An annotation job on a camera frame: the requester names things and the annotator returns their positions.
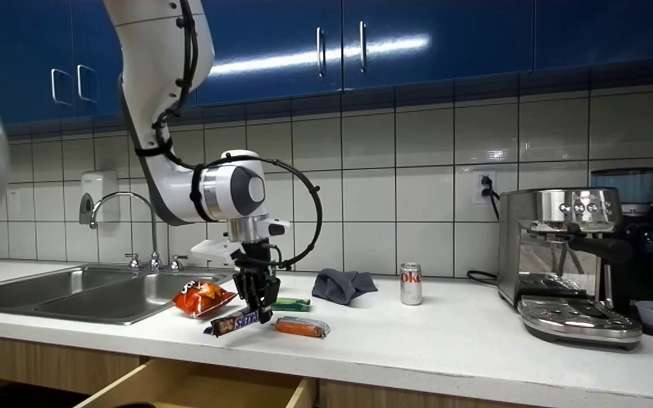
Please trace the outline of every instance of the orange object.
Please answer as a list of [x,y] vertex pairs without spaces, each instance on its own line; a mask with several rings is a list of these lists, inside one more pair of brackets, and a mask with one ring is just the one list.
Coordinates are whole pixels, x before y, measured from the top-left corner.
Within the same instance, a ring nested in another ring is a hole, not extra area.
[[306,337],[326,337],[329,326],[317,319],[301,319],[301,318],[278,318],[274,328],[281,333],[306,336]]
[[227,306],[235,292],[230,292],[213,281],[189,281],[174,298],[173,305],[193,316],[202,318],[207,314],[213,314],[223,306]]

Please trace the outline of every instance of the espresso machine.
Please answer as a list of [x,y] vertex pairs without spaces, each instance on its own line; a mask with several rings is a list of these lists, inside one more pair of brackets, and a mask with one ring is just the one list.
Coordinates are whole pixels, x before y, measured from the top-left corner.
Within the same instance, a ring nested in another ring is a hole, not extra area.
[[635,346],[641,326],[615,310],[613,267],[632,247],[615,189],[535,189],[502,195],[499,294],[547,340]]
[[610,167],[592,173],[593,189],[616,189],[621,222],[610,239],[632,247],[632,261],[615,266],[615,310],[635,316],[632,301],[653,301],[653,167]]

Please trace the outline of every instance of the cloth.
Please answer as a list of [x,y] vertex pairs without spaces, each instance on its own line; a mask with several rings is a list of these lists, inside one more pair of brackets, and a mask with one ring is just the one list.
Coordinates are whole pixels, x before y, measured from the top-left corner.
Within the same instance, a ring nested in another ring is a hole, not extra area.
[[337,271],[323,271],[311,291],[312,298],[345,306],[349,306],[357,298],[364,292],[376,292],[376,286],[368,273]]

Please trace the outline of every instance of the soda can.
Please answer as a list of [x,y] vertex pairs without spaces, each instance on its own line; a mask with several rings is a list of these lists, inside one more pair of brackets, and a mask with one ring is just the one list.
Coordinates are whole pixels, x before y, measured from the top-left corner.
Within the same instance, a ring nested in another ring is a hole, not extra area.
[[402,263],[400,267],[402,305],[422,305],[422,267],[419,263]]

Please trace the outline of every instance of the robotic arm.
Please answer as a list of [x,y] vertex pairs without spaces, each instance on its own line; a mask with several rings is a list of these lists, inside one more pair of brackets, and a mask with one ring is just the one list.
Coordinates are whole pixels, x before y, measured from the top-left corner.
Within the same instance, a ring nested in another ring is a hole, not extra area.
[[[323,205],[317,189],[295,167],[259,158],[249,149],[230,149],[207,165],[187,165],[173,149],[168,121],[179,115],[216,59],[209,20],[199,0],[105,0],[122,48],[122,104],[137,154],[148,178],[149,197],[168,225],[227,222],[230,239],[243,250],[231,259],[233,281],[259,319],[267,322],[278,280],[269,267],[290,267],[320,235]],[[283,234],[262,207],[261,162],[296,175],[316,200],[317,230],[311,244],[283,263],[269,261],[269,235]]]

